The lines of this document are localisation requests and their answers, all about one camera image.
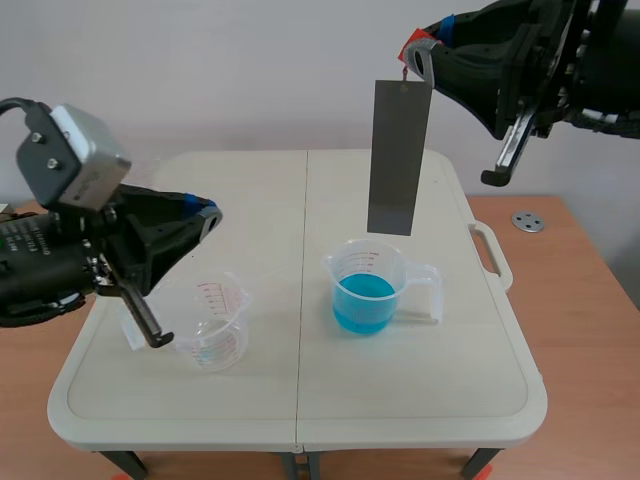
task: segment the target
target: white wall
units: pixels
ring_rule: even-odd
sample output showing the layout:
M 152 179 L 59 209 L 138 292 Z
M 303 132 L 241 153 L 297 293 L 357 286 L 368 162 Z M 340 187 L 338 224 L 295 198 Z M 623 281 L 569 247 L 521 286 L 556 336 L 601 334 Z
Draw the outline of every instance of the white wall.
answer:
M 102 117 L 138 181 L 153 161 L 188 150 L 369 147 L 374 80 L 400 78 L 411 32 L 487 2 L 4 2 L 0 97 Z M 2 201 L 28 197 L 14 159 L 20 116 L 0 119 Z M 500 143 L 436 94 L 428 146 L 454 161 L 468 193 L 562 195 L 640 304 L 640 142 L 558 125 L 531 140 L 509 187 L 493 189 L 479 177 Z

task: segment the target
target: table leg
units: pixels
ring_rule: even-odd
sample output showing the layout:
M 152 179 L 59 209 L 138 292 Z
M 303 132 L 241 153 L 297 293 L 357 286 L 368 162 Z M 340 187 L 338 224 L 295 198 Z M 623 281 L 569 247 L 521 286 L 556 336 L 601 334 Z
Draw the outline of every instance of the table leg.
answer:
M 133 452 L 100 452 L 111 463 L 129 475 L 133 480 L 144 480 L 148 472 L 142 460 Z
M 473 480 L 493 460 L 501 448 L 479 448 L 462 469 L 465 480 Z
M 320 454 L 322 452 L 307 452 L 309 480 L 320 480 Z
M 295 453 L 283 452 L 278 453 L 278 455 L 282 459 L 282 466 L 284 467 L 284 473 L 287 476 L 287 480 L 298 480 L 300 478 L 298 475 L 300 468 L 296 463 Z

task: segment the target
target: blue tape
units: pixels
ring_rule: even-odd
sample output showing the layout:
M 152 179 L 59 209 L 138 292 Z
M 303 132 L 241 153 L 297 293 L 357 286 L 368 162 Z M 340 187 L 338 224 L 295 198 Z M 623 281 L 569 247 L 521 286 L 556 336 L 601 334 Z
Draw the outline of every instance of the blue tape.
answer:
M 216 202 L 214 202 L 213 200 L 209 200 L 209 205 L 212 207 L 217 207 Z M 203 208 L 204 207 L 200 204 L 198 197 L 196 197 L 192 193 L 185 193 L 184 206 L 182 208 L 182 219 L 184 220 L 197 215 Z
M 445 44 L 447 47 L 453 47 L 453 26 L 456 23 L 456 16 L 449 15 L 442 19 L 440 22 L 440 29 L 436 38 Z

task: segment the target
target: blue liquid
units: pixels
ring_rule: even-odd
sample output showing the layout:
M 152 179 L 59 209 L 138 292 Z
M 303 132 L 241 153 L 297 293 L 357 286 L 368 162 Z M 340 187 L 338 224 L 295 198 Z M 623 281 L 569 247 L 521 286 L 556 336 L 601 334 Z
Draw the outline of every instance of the blue liquid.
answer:
M 356 273 L 342 279 L 344 288 L 357 295 L 380 298 L 393 295 L 395 290 L 383 278 L 368 273 Z M 376 333 L 382 330 L 393 318 L 396 311 L 396 298 L 371 301 L 355 298 L 335 287 L 333 293 L 333 313 L 338 323 L 347 330 L 356 333 Z

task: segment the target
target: plastic measuring cup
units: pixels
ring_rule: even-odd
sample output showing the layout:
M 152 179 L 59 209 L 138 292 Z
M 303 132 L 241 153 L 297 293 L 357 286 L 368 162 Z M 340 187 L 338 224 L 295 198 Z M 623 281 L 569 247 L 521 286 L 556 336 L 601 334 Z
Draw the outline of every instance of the plastic measuring cup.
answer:
M 437 268 L 409 262 L 395 247 L 377 240 L 349 240 L 323 259 L 333 282 L 332 305 L 338 323 L 356 333 L 376 333 L 393 319 L 398 299 L 413 284 L 430 287 L 431 319 L 444 309 Z
M 251 300 L 237 277 L 229 272 L 172 276 L 147 297 L 162 329 L 175 334 L 173 348 L 209 371 L 231 366 L 245 352 L 249 328 L 244 312 Z M 135 323 L 131 327 L 132 322 L 126 312 L 123 330 L 136 349 L 141 341 L 132 338 L 132 332 L 137 332 Z

